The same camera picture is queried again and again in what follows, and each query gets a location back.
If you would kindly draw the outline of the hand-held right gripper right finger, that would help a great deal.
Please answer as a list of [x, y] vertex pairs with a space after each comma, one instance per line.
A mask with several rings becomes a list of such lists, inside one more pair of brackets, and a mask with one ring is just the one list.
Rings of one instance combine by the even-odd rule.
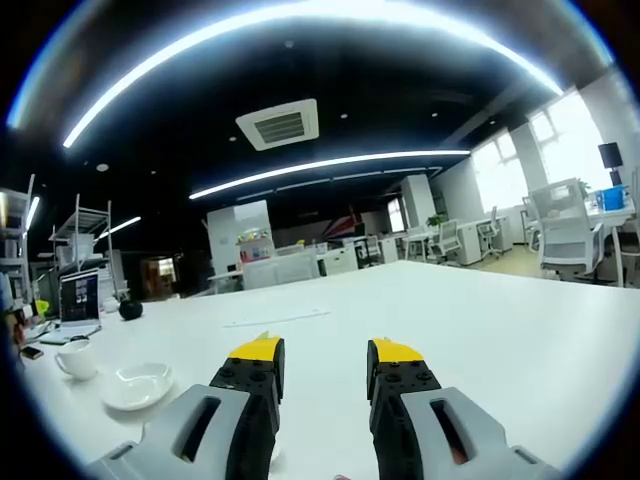
[[455, 387], [444, 388], [415, 349], [367, 345], [367, 399], [381, 479], [559, 479]]

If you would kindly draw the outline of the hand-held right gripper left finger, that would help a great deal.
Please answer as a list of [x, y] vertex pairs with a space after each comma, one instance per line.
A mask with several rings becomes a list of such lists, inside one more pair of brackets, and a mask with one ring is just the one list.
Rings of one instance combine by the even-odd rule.
[[232, 351], [126, 442], [86, 468], [90, 479], [265, 479], [283, 398], [285, 342], [261, 336]]

